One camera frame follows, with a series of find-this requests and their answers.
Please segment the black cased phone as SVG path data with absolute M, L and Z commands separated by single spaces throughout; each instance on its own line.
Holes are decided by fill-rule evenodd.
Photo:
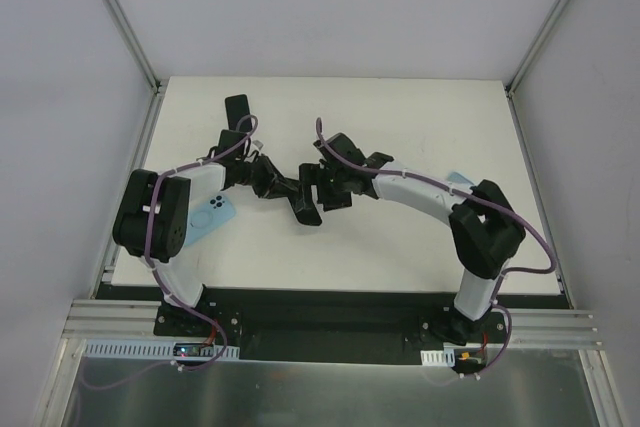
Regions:
M 317 227 L 322 224 L 322 219 L 313 201 L 309 201 L 298 193 L 289 198 L 289 203 L 296 221 L 304 226 Z

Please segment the black smartphone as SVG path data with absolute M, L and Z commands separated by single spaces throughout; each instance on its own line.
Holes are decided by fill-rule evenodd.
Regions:
M 246 94 L 237 94 L 224 99 L 228 128 L 248 133 L 252 128 L 250 107 Z

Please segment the light blue phone case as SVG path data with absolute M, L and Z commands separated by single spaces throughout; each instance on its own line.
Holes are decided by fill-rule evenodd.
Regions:
M 452 171 L 448 174 L 446 180 L 450 183 L 460 184 L 465 186 L 473 186 L 474 182 L 468 179 L 466 176 L 462 175 L 457 171 Z

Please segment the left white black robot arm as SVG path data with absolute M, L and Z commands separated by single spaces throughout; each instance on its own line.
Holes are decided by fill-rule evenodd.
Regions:
M 112 228 L 114 242 L 149 268 L 164 300 L 178 310 L 188 335 L 204 334 L 210 310 L 198 303 L 204 284 L 196 272 L 196 244 L 231 218 L 229 188 L 253 189 L 258 198 L 293 199 L 299 182 L 283 176 L 247 133 L 221 132 L 218 144 L 166 176 L 131 172 Z

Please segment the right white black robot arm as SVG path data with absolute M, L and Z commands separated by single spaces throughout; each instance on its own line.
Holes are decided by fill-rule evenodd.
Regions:
M 492 309 L 498 279 L 525 238 L 511 217 L 512 207 L 500 187 L 431 179 L 406 168 L 392 156 L 365 156 L 343 133 L 326 144 L 314 143 L 322 158 L 299 167 L 299 187 L 292 201 L 297 220 L 318 226 L 321 211 L 347 208 L 355 195 L 396 202 L 448 226 L 464 272 L 447 311 L 429 322 L 434 336 L 464 345 L 481 335 Z

